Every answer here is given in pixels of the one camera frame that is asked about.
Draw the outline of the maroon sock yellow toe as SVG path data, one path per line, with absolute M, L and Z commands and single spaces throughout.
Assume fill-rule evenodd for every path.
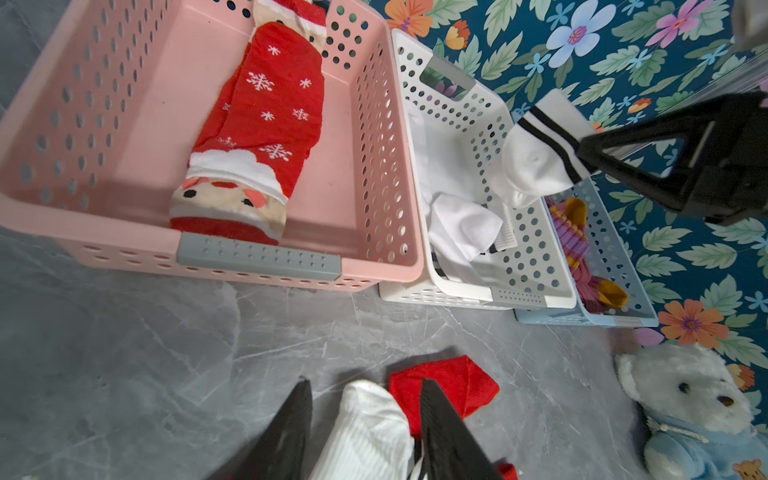
M 546 203 L 585 309 L 592 314 L 603 314 L 609 309 L 625 307 L 629 301 L 628 294 L 614 282 L 594 276 L 587 263 L 590 242 L 587 238 L 586 203 L 577 198 L 566 198 L 560 202 L 547 198 Z

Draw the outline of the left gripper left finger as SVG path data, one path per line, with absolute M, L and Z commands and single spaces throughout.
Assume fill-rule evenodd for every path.
M 296 383 L 269 425 L 208 479 L 303 479 L 312 423 L 311 383 Z

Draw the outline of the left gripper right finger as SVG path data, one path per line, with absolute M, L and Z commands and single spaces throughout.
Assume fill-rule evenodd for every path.
M 420 418 L 419 479 L 502 479 L 435 380 L 422 381 Z

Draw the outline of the white ribbed sock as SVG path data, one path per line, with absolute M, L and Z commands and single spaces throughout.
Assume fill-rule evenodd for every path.
M 414 451 L 406 415 L 383 387 L 357 380 L 342 392 L 339 414 L 311 479 L 405 479 Z

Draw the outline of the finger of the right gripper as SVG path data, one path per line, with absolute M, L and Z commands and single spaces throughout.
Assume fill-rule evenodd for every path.
M 612 148 L 676 139 L 667 175 L 652 174 L 609 154 Z M 681 216 L 731 225 L 767 218 L 767 94 L 730 93 L 634 126 L 584 138 L 584 163 Z

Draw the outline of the red santa sock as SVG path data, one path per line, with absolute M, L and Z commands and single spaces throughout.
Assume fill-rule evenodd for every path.
M 222 87 L 171 197 L 182 232 L 277 245 L 322 131 L 326 6 L 256 1 L 241 63 Z

